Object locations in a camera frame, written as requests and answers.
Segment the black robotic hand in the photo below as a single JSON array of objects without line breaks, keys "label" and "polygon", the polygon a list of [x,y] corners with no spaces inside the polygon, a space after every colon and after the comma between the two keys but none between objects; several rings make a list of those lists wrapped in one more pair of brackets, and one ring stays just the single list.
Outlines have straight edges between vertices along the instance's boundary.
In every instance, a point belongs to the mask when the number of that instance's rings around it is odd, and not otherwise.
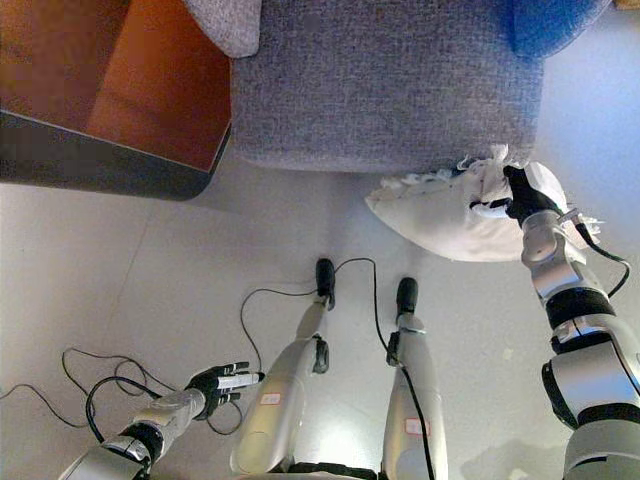
[{"label": "black robotic hand", "polygon": [[527,168],[507,166],[503,171],[513,194],[506,212],[521,226],[528,217],[543,210],[553,210],[562,215],[559,206],[562,198],[558,198],[562,187],[548,169],[532,162]]},{"label": "black robotic hand", "polygon": [[222,367],[212,367],[195,375],[185,390],[195,388],[206,399],[202,412],[194,420],[206,420],[220,405],[240,398],[235,389],[255,385],[264,379],[264,373],[250,373],[249,362],[231,363]]}]

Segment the sofa armrest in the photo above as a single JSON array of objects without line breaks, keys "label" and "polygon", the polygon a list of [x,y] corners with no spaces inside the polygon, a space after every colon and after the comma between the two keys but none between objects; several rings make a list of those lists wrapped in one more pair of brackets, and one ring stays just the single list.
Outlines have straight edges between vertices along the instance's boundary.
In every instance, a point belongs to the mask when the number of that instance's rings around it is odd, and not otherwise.
[{"label": "sofa armrest", "polygon": [[513,0],[516,54],[549,57],[592,25],[611,0]]},{"label": "sofa armrest", "polygon": [[184,0],[202,31],[232,58],[254,55],[262,0]]}]

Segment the blue cushion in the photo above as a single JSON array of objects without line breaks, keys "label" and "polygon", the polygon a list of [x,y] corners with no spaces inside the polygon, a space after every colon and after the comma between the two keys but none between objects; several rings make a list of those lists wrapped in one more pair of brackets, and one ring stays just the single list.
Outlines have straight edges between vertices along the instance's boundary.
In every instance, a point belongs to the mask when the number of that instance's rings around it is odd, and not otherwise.
[{"label": "blue cushion", "polygon": [[611,0],[513,0],[514,50],[518,55],[553,55],[593,24]]}]

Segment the wooden cabinet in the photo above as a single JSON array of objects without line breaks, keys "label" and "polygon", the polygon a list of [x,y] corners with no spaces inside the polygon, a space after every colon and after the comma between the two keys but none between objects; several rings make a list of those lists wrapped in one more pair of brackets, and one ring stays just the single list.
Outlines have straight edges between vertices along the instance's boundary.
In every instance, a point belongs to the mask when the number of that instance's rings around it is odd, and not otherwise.
[{"label": "wooden cabinet", "polygon": [[[211,175],[229,132],[230,61],[181,0],[3,0],[0,28],[1,180],[186,198],[195,192],[155,192],[152,183],[170,185],[172,171],[199,185]],[[77,142],[83,158],[72,158]],[[94,176],[91,142],[102,149]],[[122,148],[131,150],[124,162]],[[138,180],[143,172],[148,188],[119,186],[123,169]]]}]

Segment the gray fabric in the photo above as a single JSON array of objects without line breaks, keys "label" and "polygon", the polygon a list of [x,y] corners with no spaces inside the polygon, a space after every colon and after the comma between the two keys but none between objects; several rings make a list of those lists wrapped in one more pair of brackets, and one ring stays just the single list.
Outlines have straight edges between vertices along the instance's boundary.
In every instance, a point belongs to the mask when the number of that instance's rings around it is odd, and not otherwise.
[{"label": "gray fabric", "polygon": [[528,156],[542,63],[510,44],[511,0],[264,0],[258,55],[234,62],[233,136],[258,165],[451,167]]},{"label": "gray fabric", "polygon": [[184,0],[202,31],[231,58],[254,55],[262,0]]},{"label": "gray fabric", "polygon": [[559,52],[611,4],[611,0],[513,0],[514,49],[548,57]]}]

